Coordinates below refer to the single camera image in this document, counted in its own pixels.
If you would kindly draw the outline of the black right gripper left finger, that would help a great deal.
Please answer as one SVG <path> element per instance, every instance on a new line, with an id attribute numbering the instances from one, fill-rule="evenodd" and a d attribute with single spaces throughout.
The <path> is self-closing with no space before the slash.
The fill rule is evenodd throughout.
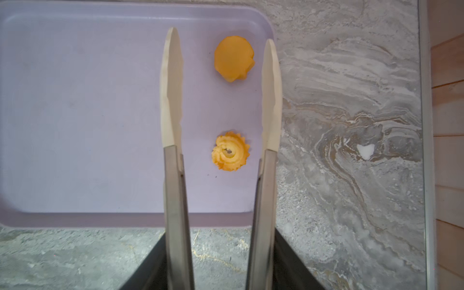
<path id="1" fill-rule="evenodd" d="M 168 290 L 165 234 L 120 290 Z"/>

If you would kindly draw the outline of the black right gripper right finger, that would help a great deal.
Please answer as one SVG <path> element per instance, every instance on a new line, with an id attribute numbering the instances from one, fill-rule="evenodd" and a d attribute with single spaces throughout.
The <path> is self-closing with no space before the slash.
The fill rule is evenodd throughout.
<path id="1" fill-rule="evenodd" d="M 325 290 L 278 229 L 275 230 L 273 289 Z"/>

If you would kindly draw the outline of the steel tongs with cream tips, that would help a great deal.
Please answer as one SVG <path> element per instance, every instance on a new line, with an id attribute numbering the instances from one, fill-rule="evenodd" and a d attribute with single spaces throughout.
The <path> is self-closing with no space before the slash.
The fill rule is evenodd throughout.
<path id="1" fill-rule="evenodd" d="M 186 181 L 181 148 L 183 58 L 180 37 L 169 29 L 159 80 L 161 141 L 164 150 L 164 217 L 167 284 L 170 290 L 194 288 Z M 268 39 L 262 65 L 262 156 L 259 165 L 250 255 L 248 290 L 270 290 L 273 284 L 276 231 L 277 152 L 282 128 L 282 77 L 275 43 Z"/>

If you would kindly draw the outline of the orange swirl cookie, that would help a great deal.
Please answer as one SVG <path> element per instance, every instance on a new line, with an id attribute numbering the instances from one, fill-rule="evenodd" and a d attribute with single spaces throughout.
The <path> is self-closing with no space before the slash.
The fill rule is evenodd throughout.
<path id="1" fill-rule="evenodd" d="M 249 150 L 250 145 L 246 143 L 245 137 L 230 131 L 216 139 L 211 160 L 218 169 L 229 172 L 237 171 L 246 165 L 250 156 Z"/>

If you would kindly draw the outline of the orange round cookie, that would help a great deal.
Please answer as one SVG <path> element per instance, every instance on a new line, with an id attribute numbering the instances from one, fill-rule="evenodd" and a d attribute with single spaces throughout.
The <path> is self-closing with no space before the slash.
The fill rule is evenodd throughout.
<path id="1" fill-rule="evenodd" d="M 246 79 L 254 64 L 254 50 L 243 37 L 228 36 L 215 50 L 215 69 L 227 82 Z"/>

